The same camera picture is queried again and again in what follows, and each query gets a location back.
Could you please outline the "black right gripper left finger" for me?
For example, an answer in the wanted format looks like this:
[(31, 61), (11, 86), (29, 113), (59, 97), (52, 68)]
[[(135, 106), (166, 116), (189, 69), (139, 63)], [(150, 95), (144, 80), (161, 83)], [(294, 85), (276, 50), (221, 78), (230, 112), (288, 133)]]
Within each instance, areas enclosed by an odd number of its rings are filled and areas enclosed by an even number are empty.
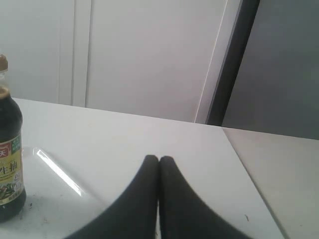
[(102, 214), (69, 239), (154, 239), (156, 237), (159, 160), (145, 156), (137, 174)]

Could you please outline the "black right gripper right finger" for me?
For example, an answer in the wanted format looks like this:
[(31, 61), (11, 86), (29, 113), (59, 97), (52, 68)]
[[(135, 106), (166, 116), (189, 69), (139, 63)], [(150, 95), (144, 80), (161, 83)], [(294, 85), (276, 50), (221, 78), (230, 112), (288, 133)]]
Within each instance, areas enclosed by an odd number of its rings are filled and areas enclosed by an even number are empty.
[(159, 162), (159, 225), (163, 239), (248, 239), (195, 193), (174, 159)]

